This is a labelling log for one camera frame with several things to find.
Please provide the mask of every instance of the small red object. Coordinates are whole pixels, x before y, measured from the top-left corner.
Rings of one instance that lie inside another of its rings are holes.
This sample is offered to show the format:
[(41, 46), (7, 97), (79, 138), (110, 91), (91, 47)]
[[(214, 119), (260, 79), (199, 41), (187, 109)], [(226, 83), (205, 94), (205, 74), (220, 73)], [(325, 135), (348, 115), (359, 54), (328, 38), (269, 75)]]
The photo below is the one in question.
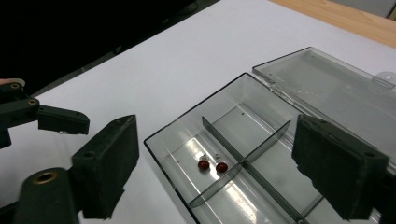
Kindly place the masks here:
[(198, 168), (202, 171), (209, 169), (210, 164), (208, 161), (198, 161)]
[(219, 173), (224, 173), (228, 170), (228, 165), (225, 162), (219, 162), (218, 165), (216, 165), (216, 171)]

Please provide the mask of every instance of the transparent plastic box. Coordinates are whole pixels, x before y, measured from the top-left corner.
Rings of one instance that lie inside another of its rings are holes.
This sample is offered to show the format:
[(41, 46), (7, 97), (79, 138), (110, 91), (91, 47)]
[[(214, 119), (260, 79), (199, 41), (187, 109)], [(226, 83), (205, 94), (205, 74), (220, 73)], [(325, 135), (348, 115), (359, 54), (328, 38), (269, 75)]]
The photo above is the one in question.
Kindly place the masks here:
[[(291, 158), (297, 118), (326, 119), (393, 159), (394, 139), (382, 140), (395, 133), (394, 96), (370, 75), (308, 48), (253, 67), (144, 143), (197, 223), (348, 223)], [(379, 120), (358, 115), (360, 106)], [(381, 129), (378, 136), (366, 125)], [(197, 166), (204, 155), (206, 171)], [(218, 155), (225, 173), (216, 171)], [(374, 210), (351, 223), (377, 221)]]

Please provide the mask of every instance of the transparent lid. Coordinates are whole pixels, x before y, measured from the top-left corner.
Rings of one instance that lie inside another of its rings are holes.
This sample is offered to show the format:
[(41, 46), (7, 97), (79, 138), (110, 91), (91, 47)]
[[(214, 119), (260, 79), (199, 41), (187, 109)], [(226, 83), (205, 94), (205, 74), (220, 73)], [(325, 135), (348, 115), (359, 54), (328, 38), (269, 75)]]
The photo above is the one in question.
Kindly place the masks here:
[(253, 74), (306, 114), (330, 119), (396, 159), (396, 76), (367, 74), (314, 48), (253, 67)]

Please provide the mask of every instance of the wooden floor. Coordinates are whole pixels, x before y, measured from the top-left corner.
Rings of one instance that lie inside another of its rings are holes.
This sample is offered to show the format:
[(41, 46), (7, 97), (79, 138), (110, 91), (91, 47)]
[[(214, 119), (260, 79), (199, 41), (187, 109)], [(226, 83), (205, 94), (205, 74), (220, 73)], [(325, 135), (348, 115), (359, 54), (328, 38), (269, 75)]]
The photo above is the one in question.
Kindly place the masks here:
[(270, 1), (396, 48), (396, 21), (327, 0)]

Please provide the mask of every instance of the tabletop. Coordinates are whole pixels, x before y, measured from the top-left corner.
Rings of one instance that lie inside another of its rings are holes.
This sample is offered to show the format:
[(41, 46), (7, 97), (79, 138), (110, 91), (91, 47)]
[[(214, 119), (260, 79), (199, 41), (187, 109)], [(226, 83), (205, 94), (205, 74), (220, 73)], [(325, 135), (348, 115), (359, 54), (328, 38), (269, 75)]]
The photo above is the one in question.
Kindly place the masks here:
[[(18, 200), (29, 175), (69, 168), (71, 156), (111, 120), (135, 114), (140, 158), (106, 223), (194, 223), (143, 141), (252, 67), (314, 47), (376, 75), (396, 72), (396, 49), (265, 0), (222, 0), (36, 98), (77, 110), (88, 135), (9, 129), (0, 150), (0, 206)], [(84, 219), (80, 223), (104, 223)]]

